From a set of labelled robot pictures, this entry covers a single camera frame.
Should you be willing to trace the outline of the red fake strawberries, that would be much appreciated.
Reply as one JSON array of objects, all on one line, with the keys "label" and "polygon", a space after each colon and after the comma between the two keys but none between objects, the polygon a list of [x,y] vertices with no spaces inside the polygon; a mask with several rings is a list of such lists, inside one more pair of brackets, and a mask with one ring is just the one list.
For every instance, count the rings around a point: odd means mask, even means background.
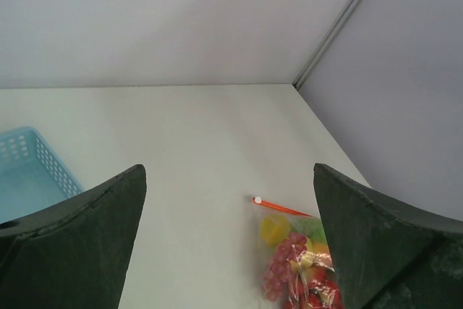
[{"label": "red fake strawberries", "polygon": [[344,308],[334,273],[326,268],[312,267],[291,275],[288,298],[282,308]]}]

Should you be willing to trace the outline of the clear zip top bag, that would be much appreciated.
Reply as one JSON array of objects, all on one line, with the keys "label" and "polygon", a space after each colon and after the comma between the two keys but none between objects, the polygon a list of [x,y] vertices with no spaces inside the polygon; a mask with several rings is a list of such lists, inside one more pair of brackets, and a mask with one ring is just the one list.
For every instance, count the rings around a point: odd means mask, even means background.
[{"label": "clear zip top bag", "polygon": [[343,308],[319,218],[252,198],[263,308]]}]

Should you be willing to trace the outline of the green fake grape bunch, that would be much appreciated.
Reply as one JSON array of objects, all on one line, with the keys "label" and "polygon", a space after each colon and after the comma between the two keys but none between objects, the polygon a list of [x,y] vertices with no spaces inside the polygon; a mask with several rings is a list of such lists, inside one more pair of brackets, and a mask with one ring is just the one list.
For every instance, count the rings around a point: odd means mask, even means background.
[{"label": "green fake grape bunch", "polygon": [[320,219],[314,217],[297,216],[292,222],[293,229],[306,237],[313,243],[327,244],[323,224]]}]

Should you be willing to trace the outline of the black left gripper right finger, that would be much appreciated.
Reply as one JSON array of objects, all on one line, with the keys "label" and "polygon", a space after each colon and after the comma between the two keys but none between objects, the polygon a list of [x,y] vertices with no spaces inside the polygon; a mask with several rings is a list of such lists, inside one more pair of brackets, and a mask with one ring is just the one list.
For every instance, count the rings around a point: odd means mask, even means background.
[{"label": "black left gripper right finger", "polygon": [[345,308],[461,308],[462,222],[314,166],[314,191]]}]

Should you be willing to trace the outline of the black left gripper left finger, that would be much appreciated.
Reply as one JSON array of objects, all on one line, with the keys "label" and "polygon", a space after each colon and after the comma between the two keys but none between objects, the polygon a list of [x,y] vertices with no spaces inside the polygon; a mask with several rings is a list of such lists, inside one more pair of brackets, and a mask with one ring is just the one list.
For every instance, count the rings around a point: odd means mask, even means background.
[{"label": "black left gripper left finger", "polygon": [[147,192],[137,164],[1,224],[2,308],[118,308]]}]

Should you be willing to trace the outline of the red fake grape bunch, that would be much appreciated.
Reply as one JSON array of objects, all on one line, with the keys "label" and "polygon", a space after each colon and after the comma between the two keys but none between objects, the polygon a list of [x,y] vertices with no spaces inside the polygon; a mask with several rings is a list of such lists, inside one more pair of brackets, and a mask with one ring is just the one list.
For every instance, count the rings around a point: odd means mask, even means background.
[{"label": "red fake grape bunch", "polygon": [[303,266],[312,261],[304,260],[311,251],[311,241],[303,234],[290,232],[274,250],[263,276],[263,293],[269,302],[277,302],[288,291],[291,275],[299,274]]}]

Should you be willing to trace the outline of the yellow fake lemon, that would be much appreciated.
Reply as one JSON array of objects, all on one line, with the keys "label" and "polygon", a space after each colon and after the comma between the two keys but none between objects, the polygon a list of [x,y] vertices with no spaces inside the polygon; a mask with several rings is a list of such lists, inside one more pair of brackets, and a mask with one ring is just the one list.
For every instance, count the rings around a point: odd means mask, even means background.
[{"label": "yellow fake lemon", "polygon": [[285,216],[270,214],[262,219],[259,236],[267,246],[275,247],[289,236],[291,228]]}]

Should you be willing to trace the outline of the light blue plastic basket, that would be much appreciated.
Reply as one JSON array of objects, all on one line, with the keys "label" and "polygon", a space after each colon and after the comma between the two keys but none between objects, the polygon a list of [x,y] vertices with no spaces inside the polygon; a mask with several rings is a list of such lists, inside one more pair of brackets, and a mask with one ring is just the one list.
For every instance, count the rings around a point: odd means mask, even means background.
[{"label": "light blue plastic basket", "polygon": [[32,127],[1,133],[1,223],[19,219],[84,189]]}]

